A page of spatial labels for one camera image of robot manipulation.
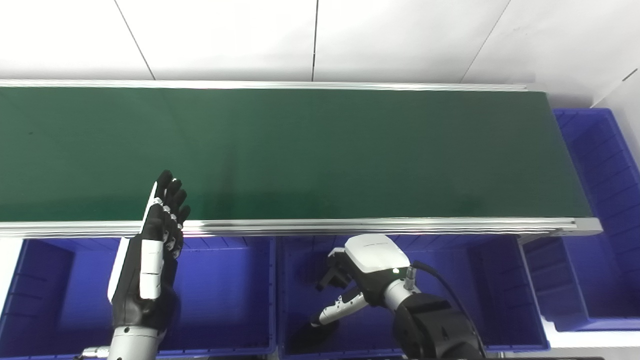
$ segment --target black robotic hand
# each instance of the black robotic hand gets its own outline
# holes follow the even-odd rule
[[[165,170],[153,185],[140,232],[120,240],[108,289],[114,329],[144,327],[160,335],[169,325],[177,302],[173,282],[184,244],[182,224],[190,212],[189,206],[181,208],[187,197],[181,186]]]

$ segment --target robotic arm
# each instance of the robotic arm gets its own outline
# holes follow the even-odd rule
[[[76,359],[153,360],[177,303],[173,282],[184,244],[189,206],[182,183],[165,170],[151,189],[139,233],[122,238],[107,295],[113,306],[110,347],[92,347]]]
[[[354,236],[344,248],[333,249],[327,263],[329,270],[318,290],[327,285],[346,288],[351,280],[356,286],[311,317],[311,331],[305,336],[309,341],[321,341],[335,329],[336,320],[367,305],[383,306],[394,314],[394,337],[410,359],[486,357],[473,323],[449,285],[430,266],[419,261],[410,264],[390,238]],[[415,286],[416,270],[437,277],[456,299],[458,309],[442,297],[422,293]]]

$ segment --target blue storage bin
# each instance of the blue storage bin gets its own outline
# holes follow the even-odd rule
[[[554,110],[595,236],[524,247],[540,311],[558,331],[640,330],[640,176],[609,109]]]
[[[109,345],[107,284],[119,239],[25,240],[0,318],[0,358],[71,359]],[[275,350],[272,238],[187,238],[180,306],[158,358]]]
[[[390,236],[409,259],[435,267],[455,289],[489,351],[548,349],[527,269],[515,236]],[[287,360],[398,356],[392,335],[393,315],[366,307],[340,320],[336,333],[303,354],[290,351],[291,336],[324,306],[344,292],[316,282],[327,270],[326,257],[349,236],[279,238],[278,336],[280,358]],[[442,285],[419,272],[423,292],[447,297]]]

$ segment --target white wall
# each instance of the white wall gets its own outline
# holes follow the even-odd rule
[[[640,70],[622,81],[615,90],[597,102],[595,107],[610,108],[613,111],[629,149],[640,167]]]
[[[537,83],[587,107],[639,65],[638,14],[636,0],[0,1],[0,78]]]

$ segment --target black cable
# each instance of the black cable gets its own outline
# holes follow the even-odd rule
[[[482,342],[482,339],[480,338],[480,333],[478,332],[478,329],[476,328],[476,325],[474,324],[474,321],[471,319],[471,317],[469,316],[469,313],[467,312],[467,310],[465,309],[464,306],[462,306],[462,302],[460,301],[460,299],[458,298],[458,296],[456,295],[456,293],[453,291],[453,288],[451,288],[451,286],[449,285],[449,283],[442,277],[442,275],[440,275],[440,273],[438,272],[438,270],[432,268],[431,266],[421,262],[421,261],[417,261],[414,260],[413,263],[411,263],[411,266],[413,268],[422,270],[428,274],[430,274],[431,276],[435,277],[436,279],[438,279],[438,281],[440,281],[440,284],[442,284],[442,286],[444,286],[444,288],[447,290],[447,292],[449,292],[449,294],[451,295],[451,297],[453,298],[453,301],[455,301],[458,309],[460,309],[460,311],[467,317],[467,319],[469,320],[469,323],[471,324],[471,328],[473,329],[474,333],[476,334],[476,337],[478,339],[478,343],[480,345],[480,353],[482,353],[483,357],[486,357],[486,352],[484,351],[484,344]]]

